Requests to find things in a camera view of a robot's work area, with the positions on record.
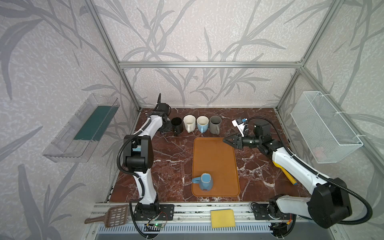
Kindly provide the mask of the black mug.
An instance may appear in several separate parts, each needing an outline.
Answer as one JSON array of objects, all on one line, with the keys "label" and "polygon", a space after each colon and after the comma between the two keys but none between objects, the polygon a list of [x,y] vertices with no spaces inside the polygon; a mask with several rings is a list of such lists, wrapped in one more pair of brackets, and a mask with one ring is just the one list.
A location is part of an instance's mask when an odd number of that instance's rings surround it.
[{"label": "black mug", "polygon": [[171,120],[171,125],[174,136],[178,136],[184,131],[183,121],[179,117],[173,118]]}]

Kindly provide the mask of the grey mug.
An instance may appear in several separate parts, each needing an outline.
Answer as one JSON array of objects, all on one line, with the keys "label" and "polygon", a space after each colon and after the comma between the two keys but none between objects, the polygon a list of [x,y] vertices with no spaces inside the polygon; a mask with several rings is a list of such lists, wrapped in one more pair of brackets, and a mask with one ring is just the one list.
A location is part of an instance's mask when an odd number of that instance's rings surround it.
[{"label": "grey mug", "polygon": [[214,135],[220,134],[220,128],[221,128],[222,119],[219,116],[212,116],[210,118],[210,133]]}]

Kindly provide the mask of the white ceramic mug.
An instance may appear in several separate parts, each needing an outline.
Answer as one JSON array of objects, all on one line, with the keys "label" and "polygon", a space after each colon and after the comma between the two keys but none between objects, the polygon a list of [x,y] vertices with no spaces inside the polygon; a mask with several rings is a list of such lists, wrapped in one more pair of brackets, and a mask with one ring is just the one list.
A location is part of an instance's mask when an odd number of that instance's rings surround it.
[{"label": "white ceramic mug", "polygon": [[185,130],[188,133],[192,133],[196,128],[196,118],[193,115],[187,115],[183,118]]}]

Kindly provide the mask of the light blue mug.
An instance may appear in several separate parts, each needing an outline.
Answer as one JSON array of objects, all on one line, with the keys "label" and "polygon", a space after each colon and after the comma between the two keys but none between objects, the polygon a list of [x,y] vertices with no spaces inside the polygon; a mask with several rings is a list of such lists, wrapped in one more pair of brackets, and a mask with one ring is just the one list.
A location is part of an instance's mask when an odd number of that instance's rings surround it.
[{"label": "light blue mug", "polygon": [[197,118],[197,125],[198,130],[203,134],[205,133],[209,128],[209,118],[206,116],[200,116]]}]

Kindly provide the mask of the blue speckled mug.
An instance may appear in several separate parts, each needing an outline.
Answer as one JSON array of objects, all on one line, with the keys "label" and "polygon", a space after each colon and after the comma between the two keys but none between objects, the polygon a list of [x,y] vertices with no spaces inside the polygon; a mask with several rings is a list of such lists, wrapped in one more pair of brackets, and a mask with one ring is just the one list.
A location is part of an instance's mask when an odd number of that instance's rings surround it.
[{"label": "blue speckled mug", "polygon": [[192,179],[193,184],[198,184],[202,191],[208,192],[213,188],[213,179],[210,174],[203,173],[200,177]]}]

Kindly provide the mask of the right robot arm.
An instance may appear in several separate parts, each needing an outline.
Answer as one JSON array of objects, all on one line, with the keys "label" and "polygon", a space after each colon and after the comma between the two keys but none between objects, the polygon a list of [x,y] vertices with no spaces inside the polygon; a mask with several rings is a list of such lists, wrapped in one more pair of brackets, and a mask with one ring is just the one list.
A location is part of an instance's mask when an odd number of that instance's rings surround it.
[{"label": "right robot arm", "polygon": [[[271,136],[275,125],[264,117],[238,118],[232,121],[238,134],[225,137],[223,142],[234,149],[257,148],[273,164],[285,171],[286,177],[299,181],[310,193],[309,198],[278,195],[270,200],[270,205],[281,213],[298,215],[313,220],[318,226],[327,229],[335,224],[359,225],[368,222],[373,216],[369,202],[347,188],[346,183],[324,175],[301,160],[284,142],[281,134]],[[348,220],[353,213],[350,196],[366,207],[366,214],[357,220]]]}]

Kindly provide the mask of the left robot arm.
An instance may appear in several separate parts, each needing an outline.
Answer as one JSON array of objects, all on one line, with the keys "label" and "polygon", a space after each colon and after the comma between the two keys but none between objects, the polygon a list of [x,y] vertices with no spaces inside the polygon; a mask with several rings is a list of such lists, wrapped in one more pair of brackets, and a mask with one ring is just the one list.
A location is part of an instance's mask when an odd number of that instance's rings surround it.
[{"label": "left robot arm", "polygon": [[119,171],[133,176],[139,191],[139,199],[130,201],[137,204],[131,213],[134,219],[153,218],[160,214],[151,173],[155,159],[152,139],[157,132],[164,134],[171,131],[169,115],[172,110],[168,104],[161,102],[161,96],[158,96],[156,106],[139,130],[125,136],[117,155]]}]

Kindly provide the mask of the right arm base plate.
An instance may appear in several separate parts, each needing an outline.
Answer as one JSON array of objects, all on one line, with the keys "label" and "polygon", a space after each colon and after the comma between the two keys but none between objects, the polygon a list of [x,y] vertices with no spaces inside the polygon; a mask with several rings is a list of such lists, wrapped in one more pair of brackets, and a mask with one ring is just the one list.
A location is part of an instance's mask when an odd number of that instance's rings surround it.
[{"label": "right arm base plate", "polygon": [[251,210],[256,220],[276,220],[287,222],[292,219],[290,214],[282,213],[275,204],[251,203]]}]

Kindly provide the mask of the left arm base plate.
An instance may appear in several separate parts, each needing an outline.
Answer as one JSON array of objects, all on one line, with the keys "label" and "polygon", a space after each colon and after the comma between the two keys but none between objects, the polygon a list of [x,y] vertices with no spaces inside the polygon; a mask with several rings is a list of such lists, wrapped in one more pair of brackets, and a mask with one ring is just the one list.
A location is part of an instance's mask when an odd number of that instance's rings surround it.
[{"label": "left arm base plate", "polygon": [[172,221],[174,218],[175,206],[172,204],[143,205],[138,204],[134,210],[136,221],[155,219],[157,221]]}]

